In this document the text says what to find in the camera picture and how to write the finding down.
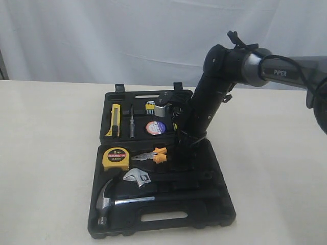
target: white curtain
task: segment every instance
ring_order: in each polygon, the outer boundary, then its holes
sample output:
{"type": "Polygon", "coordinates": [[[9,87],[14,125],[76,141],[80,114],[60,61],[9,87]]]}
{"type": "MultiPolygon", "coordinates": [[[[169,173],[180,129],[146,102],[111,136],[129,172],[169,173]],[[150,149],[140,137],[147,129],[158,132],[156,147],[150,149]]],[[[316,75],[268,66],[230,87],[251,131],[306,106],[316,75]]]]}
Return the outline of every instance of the white curtain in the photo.
{"type": "Polygon", "coordinates": [[[326,12],[322,0],[0,0],[0,50],[15,80],[195,86],[229,30],[275,54],[327,55],[326,12]]]}

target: table surface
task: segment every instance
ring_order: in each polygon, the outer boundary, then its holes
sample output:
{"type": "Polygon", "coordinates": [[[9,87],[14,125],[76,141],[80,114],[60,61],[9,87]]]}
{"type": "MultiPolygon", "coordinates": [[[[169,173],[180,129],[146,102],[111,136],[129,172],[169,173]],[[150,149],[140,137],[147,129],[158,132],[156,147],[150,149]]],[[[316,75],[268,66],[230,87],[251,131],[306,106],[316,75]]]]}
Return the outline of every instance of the table surface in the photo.
{"type": "MultiPolygon", "coordinates": [[[[171,89],[126,86],[127,91],[171,89]]],[[[235,89],[208,129],[229,227],[94,240],[87,219],[114,85],[0,81],[0,244],[327,244],[327,136],[304,91],[235,89]]]]}

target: yellow utility knife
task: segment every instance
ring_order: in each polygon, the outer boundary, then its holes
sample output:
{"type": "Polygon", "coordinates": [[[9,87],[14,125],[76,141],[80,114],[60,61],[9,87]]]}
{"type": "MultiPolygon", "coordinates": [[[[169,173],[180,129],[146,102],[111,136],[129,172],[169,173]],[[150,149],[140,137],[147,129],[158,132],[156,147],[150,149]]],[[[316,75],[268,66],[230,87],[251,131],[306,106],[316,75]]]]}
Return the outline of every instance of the yellow utility knife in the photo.
{"type": "Polygon", "coordinates": [[[121,105],[112,104],[110,130],[106,136],[120,137],[121,105]]]}

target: orange plier handles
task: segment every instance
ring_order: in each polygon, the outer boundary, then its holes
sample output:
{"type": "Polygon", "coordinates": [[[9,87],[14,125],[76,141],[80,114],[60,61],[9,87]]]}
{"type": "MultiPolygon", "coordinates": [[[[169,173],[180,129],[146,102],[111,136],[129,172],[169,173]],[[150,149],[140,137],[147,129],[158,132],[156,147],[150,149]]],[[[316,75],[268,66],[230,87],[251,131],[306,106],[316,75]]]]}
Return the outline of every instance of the orange plier handles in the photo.
{"type": "Polygon", "coordinates": [[[157,164],[167,161],[167,148],[155,148],[152,152],[146,152],[137,156],[131,157],[131,160],[144,161],[147,159],[153,159],[157,164]]]}

